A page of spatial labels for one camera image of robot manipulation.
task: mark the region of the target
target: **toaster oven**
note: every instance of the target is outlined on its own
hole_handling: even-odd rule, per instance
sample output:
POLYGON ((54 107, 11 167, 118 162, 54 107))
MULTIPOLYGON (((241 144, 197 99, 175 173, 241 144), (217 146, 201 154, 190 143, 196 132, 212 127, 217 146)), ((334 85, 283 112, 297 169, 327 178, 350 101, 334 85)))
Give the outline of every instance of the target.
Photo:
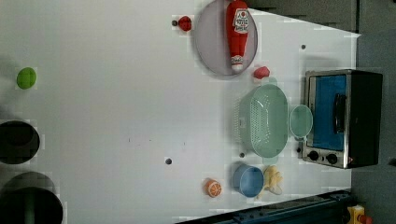
POLYGON ((314 124, 303 160, 344 169, 377 164, 381 101, 381 74, 307 72, 304 103, 314 124))

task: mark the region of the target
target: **small red object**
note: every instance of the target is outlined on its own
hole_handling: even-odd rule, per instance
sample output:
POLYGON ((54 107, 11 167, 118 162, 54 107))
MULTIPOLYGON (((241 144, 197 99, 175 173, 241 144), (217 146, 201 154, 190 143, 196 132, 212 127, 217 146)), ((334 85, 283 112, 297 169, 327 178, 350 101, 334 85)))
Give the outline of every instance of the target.
POLYGON ((185 32, 190 31, 192 27, 190 17, 184 16, 180 18, 180 20, 178 20, 178 26, 185 32))
POLYGON ((269 76, 270 76, 270 70, 266 66, 258 68, 256 71, 254 71, 255 78, 262 79, 264 77, 269 77, 269 76))
POLYGON ((373 219, 371 217, 367 217, 366 215, 358 216, 358 221, 362 224, 372 224, 373 219))
POLYGON ((235 73, 239 73, 243 70, 248 40, 248 5, 244 1, 235 0, 227 6, 226 29, 231 67, 235 73))

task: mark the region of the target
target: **orange toy fruit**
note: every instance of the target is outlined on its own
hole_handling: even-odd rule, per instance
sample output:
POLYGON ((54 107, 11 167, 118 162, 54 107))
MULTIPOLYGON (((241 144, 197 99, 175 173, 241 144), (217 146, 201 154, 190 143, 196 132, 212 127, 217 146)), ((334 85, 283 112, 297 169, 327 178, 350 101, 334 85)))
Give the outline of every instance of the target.
POLYGON ((216 198, 221 194, 221 184, 218 181, 211 179, 206 183, 205 186, 207 194, 210 197, 216 198))

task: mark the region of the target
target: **oven knob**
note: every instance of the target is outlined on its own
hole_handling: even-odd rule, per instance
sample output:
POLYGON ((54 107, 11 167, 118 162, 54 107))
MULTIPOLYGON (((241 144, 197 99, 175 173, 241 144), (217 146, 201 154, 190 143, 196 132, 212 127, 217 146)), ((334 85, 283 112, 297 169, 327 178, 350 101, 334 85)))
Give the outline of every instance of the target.
POLYGON ((330 154, 329 156, 327 156, 326 157, 326 159, 327 159, 327 161, 330 163, 330 164, 336 164, 337 163, 337 156, 336 155, 334 155, 334 154, 330 154))
POLYGON ((311 151, 308 154, 309 159, 311 159, 312 161, 317 161, 319 158, 319 154, 316 151, 311 151))

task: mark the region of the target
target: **green bowl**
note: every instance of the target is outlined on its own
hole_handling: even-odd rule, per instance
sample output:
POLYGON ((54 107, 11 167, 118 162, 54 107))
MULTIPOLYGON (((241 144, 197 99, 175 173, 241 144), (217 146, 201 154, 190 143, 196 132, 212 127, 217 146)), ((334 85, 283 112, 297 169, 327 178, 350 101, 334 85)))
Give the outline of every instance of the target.
POLYGON ((266 84, 254 89, 239 106, 243 144, 263 158, 277 156, 288 142, 288 117, 288 100, 278 86, 266 84))

